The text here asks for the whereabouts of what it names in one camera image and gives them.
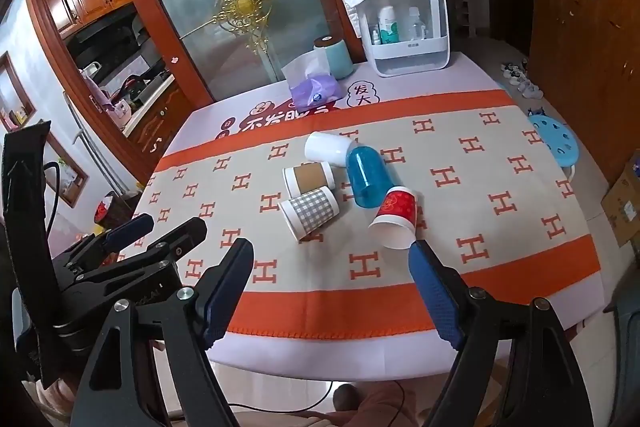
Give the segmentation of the grey checkered paper cup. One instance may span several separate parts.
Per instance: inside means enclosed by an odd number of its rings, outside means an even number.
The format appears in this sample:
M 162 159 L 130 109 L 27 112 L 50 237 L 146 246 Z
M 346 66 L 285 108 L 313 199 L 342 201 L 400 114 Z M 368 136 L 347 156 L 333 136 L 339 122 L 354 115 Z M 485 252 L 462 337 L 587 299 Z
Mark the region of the grey checkered paper cup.
M 288 229 L 299 242 L 340 214 L 335 196 L 327 186 L 284 200 L 279 208 Z

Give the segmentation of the brown sleeve paper cup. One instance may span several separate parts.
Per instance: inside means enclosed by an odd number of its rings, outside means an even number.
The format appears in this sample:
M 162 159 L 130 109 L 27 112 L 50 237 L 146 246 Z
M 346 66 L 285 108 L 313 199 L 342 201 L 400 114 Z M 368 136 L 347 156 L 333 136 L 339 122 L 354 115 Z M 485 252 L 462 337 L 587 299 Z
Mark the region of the brown sleeve paper cup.
M 322 186 L 335 188 L 335 179 L 330 164 L 326 161 L 285 168 L 283 180 L 288 197 L 298 197 Z

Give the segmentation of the blue translucent plastic cup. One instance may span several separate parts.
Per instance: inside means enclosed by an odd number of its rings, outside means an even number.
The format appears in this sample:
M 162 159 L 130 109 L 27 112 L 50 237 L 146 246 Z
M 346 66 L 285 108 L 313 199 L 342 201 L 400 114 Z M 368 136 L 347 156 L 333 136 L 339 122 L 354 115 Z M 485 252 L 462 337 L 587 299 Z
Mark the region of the blue translucent plastic cup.
M 386 166 L 383 156 L 370 146 L 358 145 L 346 157 L 352 196 L 359 207 L 378 208 L 388 191 L 401 185 L 397 173 Z

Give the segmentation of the red paper cup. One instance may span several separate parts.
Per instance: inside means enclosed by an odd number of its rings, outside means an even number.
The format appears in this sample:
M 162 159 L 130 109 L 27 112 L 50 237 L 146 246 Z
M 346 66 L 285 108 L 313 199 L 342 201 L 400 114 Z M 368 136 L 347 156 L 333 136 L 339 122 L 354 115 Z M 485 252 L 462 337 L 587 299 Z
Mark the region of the red paper cup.
M 383 247 L 405 251 L 416 240 L 416 193 L 405 186 L 390 188 L 368 230 Z

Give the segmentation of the orange beige H-pattern cloth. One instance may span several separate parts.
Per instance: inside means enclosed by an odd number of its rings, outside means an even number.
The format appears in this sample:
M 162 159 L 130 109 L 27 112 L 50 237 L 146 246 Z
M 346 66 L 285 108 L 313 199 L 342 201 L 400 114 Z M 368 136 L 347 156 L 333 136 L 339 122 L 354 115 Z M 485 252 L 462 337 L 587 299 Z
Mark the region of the orange beige H-pattern cloth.
M 232 333 L 355 340 L 432 326 L 402 251 L 370 231 L 336 169 L 337 216 L 303 239 L 286 225 L 284 170 L 312 132 L 367 145 L 418 196 L 416 234 L 444 265 L 495 298 L 551 301 L 564 325 L 603 306 L 596 247 L 577 197 L 535 128 L 501 90 L 429 94 L 287 120 L 167 153 L 139 211 L 153 239 L 193 217 L 203 244 L 179 262 L 196 282 L 240 237 L 255 251 Z

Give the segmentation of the cardboard box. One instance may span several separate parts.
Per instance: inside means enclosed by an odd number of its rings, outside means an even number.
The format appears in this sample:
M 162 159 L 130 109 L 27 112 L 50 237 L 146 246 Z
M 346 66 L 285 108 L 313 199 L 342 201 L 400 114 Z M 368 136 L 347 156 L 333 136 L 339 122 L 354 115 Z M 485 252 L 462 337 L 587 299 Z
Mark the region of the cardboard box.
M 628 160 L 620 177 L 601 202 L 616 242 L 623 246 L 639 233 L 639 151 Z

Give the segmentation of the purple tissue pack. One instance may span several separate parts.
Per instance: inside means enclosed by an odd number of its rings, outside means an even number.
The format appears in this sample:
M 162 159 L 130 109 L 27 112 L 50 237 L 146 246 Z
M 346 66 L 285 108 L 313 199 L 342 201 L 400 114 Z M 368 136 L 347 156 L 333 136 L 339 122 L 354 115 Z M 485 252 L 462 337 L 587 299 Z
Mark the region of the purple tissue pack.
M 324 51 L 299 55 L 283 66 L 282 72 L 298 113 L 344 98 L 344 88 L 331 74 Z

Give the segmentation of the blue plastic stool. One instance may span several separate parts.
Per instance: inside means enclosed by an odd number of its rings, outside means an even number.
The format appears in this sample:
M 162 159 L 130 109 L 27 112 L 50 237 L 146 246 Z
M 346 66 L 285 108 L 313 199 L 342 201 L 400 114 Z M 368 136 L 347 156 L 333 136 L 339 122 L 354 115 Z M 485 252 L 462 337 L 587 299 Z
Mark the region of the blue plastic stool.
M 562 122 L 546 115 L 529 115 L 528 119 L 566 173 L 567 180 L 572 181 L 579 160 L 579 145 L 573 132 Z

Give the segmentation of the teal cylindrical canister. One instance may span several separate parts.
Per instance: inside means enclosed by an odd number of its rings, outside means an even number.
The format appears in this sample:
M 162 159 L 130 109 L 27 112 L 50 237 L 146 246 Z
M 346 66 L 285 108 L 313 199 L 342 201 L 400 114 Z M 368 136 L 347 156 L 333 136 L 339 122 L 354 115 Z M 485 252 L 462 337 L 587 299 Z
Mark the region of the teal cylindrical canister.
M 331 75 L 336 80 L 352 75 L 354 63 L 343 39 L 326 35 L 314 40 L 314 48 L 326 54 Z

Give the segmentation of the teal white bottle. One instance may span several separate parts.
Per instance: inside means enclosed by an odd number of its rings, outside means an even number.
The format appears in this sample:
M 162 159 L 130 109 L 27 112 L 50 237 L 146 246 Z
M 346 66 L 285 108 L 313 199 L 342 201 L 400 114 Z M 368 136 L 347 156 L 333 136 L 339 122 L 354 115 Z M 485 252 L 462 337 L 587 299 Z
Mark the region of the teal white bottle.
M 397 17 L 392 6 L 386 5 L 378 12 L 378 34 L 382 44 L 398 43 Z

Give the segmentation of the white desktop storage box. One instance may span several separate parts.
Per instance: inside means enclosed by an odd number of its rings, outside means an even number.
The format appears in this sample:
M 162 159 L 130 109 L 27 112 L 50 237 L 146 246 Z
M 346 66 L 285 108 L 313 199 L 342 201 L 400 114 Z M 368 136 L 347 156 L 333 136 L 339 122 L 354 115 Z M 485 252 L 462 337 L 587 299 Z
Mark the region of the white desktop storage box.
M 369 65 L 381 77 L 431 72 L 445 68 L 450 60 L 447 0 L 342 0 L 360 39 Z M 398 43 L 382 44 L 378 34 L 378 12 L 394 8 Z M 426 27 L 424 40 L 409 40 L 407 18 L 410 6 L 417 6 Z

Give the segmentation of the clear plastic bottle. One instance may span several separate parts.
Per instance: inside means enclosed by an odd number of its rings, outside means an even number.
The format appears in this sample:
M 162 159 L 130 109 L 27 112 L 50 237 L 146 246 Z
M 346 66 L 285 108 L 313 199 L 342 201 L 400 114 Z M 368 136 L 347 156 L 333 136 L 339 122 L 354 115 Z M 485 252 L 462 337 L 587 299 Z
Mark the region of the clear plastic bottle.
M 409 40 L 424 40 L 426 27 L 417 6 L 410 6 L 407 18 L 407 35 Z

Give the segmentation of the brown wooden cabinet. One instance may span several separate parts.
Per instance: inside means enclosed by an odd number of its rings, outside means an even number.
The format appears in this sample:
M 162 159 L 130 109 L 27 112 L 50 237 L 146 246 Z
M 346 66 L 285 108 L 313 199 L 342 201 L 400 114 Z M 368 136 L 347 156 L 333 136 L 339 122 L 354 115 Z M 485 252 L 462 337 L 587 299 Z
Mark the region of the brown wooden cabinet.
M 528 73 L 614 182 L 639 148 L 639 0 L 534 0 Z

